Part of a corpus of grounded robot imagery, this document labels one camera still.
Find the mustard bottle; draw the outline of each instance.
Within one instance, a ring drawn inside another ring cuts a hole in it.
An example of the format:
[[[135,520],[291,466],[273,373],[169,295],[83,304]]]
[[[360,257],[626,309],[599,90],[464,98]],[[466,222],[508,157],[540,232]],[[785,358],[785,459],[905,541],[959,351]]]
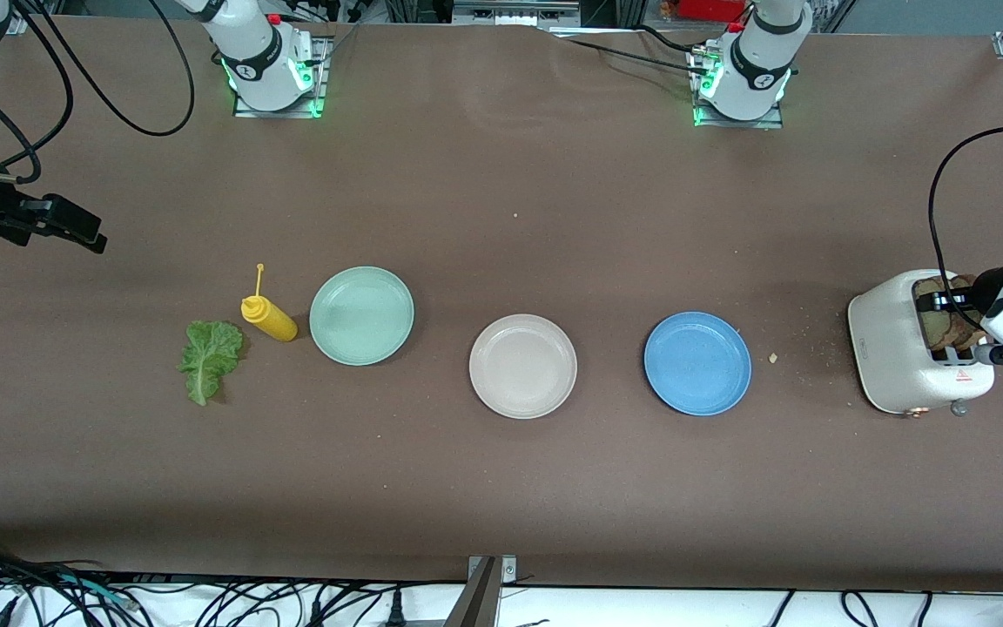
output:
[[[290,341],[296,337],[296,322],[270,299],[262,296],[263,270],[266,270],[266,265],[259,263],[258,285],[254,286],[254,296],[242,299],[242,317],[275,340]]]

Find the brown table surface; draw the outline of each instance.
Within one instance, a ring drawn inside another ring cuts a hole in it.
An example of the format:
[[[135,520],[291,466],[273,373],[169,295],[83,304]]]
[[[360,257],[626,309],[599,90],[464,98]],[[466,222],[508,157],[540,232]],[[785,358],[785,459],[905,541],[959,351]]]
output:
[[[161,24],[61,21],[131,118],[180,118]],[[323,119],[235,119],[206,32],[176,28],[188,127],[137,135],[76,80],[28,187],[99,215],[107,253],[0,242],[1,547],[112,571],[457,579],[506,552],[541,583],[1003,589],[1003,369],[968,417],[889,417],[844,313],[933,265],[935,167],[1003,123],[986,38],[811,36],[783,130],[744,131],[693,127],[674,70],[531,28],[362,27]],[[36,138],[61,102],[35,38],[5,41],[0,106]],[[953,270],[1003,265],[1003,135],[948,170],[940,218]],[[279,344],[239,315],[256,262],[302,320],[332,274],[387,267],[411,337],[366,368]],[[720,417],[673,412],[642,370],[653,326],[692,309],[752,352]],[[503,418],[466,377],[514,313],[577,349],[550,417]],[[248,333],[207,408],[175,369],[198,319]]]

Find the blue plate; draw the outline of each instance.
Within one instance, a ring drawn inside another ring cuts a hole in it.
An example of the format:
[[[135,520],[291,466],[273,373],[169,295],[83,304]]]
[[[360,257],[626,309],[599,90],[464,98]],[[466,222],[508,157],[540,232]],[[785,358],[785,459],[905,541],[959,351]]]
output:
[[[644,372],[661,400],[678,412],[713,416],[749,389],[752,364],[740,334],[702,311],[665,318],[644,347]]]

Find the white plate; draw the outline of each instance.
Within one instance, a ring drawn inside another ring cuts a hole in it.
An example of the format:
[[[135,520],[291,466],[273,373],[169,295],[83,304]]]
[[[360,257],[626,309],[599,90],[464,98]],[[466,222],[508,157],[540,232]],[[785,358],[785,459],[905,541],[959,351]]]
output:
[[[568,333],[530,313],[493,322],[470,349],[470,385],[486,407],[507,418],[553,412],[568,399],[577,373]]]

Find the lettuce leaf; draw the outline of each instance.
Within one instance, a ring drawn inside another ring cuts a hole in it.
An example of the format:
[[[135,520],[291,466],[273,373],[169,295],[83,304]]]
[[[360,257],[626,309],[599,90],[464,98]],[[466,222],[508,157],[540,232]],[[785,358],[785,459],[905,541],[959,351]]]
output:
[[[242,332],[231,322],[196,321],[188,325],[188,346],[176,369],[188,373],[188,397],[198,405],[220,390],[220,377],[239,366]]]

